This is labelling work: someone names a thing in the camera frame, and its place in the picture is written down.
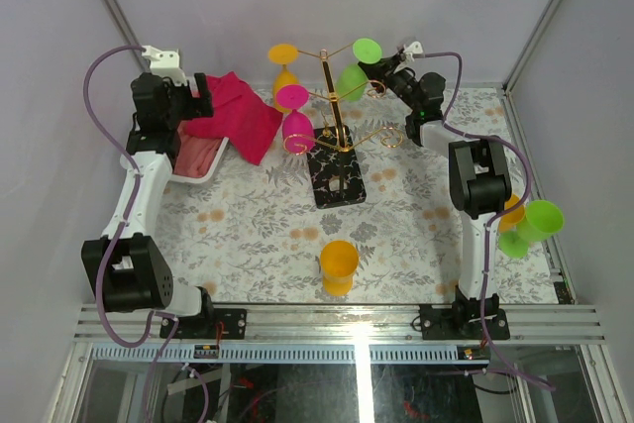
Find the green wine glass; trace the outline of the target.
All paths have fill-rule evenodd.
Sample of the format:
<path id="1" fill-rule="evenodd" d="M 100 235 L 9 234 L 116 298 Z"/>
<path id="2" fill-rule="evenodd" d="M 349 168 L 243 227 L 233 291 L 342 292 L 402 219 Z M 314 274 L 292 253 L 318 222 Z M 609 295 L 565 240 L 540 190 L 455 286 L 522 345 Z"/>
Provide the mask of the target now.
<path id="1" fill-rule="evenodd" d="M 562 210 L 548 200 L 535 200 L 524 208 L 523 218 L 499 235 L 498 248 L 509 258 L 522 259 L 531 245 L 546 241 L 565 225 Z"/>
<path id="2" fill-rule="evenodd" d="M 360 38 L 353 42 L 352 51 L 355 59 L 339 75 L 335 89 L 340 100 L 359 101 L 366 90 L 369 79 L 361 68 L 361 64 L 373 65 L 381 60 L 382 48 L 378 42 L 370 38 Z"/>

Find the orange plastic wine glass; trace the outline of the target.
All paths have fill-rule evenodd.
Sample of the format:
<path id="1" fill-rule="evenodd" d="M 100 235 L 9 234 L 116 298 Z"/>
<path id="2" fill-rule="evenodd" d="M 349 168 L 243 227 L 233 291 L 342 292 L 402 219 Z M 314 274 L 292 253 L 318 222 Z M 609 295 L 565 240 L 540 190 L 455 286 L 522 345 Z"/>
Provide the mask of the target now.
<path id="1" fill-rule="evenodd" d="M 280 72 L 273 82 L 272 100 L 273 107 L 282 113 L 289 113 L 290 109 L 284 108 L 278 103 L 277 93 L 287 85 L 298 83 L 297 76 L 288 68 L 297 60 L 298 56 L 298 48 L 291 44 L 277 44 L 271 47 L 267 53 L 268 59 L 280 66 Z"/>

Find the magenta plastic wine glass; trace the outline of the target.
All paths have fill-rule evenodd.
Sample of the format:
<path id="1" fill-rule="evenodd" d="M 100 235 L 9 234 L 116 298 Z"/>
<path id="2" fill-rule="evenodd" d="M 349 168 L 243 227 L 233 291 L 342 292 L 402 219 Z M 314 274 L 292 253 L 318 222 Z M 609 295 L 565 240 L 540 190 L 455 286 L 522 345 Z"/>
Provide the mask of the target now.
<path id="1" fill-rule="evenodd" d="M 300 84 L 283 86 L 275 99 L 289 113 L 282 121 L 282 138 L 284 148 L 291 154 L 303 155 L 315 145 L 314 130 L 311 120 L 301 112 L 309 99 L 309 92 Z"/>

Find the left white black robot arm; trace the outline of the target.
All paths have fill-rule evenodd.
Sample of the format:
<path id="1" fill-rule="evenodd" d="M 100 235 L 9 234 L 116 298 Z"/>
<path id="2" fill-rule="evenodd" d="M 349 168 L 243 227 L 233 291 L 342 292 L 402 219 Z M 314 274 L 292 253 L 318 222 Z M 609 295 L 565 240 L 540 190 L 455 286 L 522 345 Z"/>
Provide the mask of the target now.
<path id="1" fill-rule="evenodd" d="M 81 259 L 109 335 L 111 313 L 147 310 L 167 320 L 163 337 L 206 338 L 217 325 L 209 293 L 175 281 L 154 239 L 163 191 L 172 177 L 184 120 L 213 114 L 206 77 L 177 85 L 143 73 L 132 81 L 136 111 L 126 144 L 117 148 L 126 171 L 115 212 L 100 238 L 88 240 Z"/>

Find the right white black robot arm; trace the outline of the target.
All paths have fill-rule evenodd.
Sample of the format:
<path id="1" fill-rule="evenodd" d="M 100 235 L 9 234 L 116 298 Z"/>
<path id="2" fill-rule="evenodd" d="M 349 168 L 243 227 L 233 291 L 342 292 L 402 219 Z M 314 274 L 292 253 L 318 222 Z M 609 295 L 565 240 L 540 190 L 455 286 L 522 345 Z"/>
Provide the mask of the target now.
<path id="1" fill-rule="evenodd" d="M 360 68 L 376 92 L 390 91 L 409 107 L 407 138 L 447 159 L 450 198 L 462 222 L 463 263 L 452 304 L 420 306 L 412 326 L 425 340 L 507 340 L 507 317 L 491 277 L 497 221 L 512 195 L 503 143 L 452 126 L 447 116 L 455 99 L 444 95 L 445 78 L 435 72 L 416 76 L 405 64 L 409 57 L 399 51 Z"/>

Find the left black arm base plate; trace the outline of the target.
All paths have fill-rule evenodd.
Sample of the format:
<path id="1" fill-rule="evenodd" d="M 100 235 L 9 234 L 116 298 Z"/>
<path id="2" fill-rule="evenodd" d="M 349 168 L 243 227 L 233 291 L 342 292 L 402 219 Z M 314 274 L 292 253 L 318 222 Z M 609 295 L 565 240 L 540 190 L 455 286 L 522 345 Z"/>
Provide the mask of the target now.
<path id="1" fill-rule="evenodd" d="M 246 336 L 248 311 L 245 308 L 203 309 L 198 315 L 179 317 L 174 339 L 243 340 Z"/>

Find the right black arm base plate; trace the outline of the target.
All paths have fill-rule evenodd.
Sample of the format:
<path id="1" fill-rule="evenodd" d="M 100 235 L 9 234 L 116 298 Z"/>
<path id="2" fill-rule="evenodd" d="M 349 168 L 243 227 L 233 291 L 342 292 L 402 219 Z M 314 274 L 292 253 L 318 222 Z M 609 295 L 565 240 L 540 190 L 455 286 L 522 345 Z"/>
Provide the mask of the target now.
<path id="1" fill-rule="evenodd" d="M 493 340 L 510 339 L 509 321 L 503 309 L 485 315 L 481 319 L 479 310 L 469 315 L 457 306 L 439 307 L 420 305 L 419 316 L 422 339 L 425 341 L 475 341 L 484 337 L 482 324 Z"/>

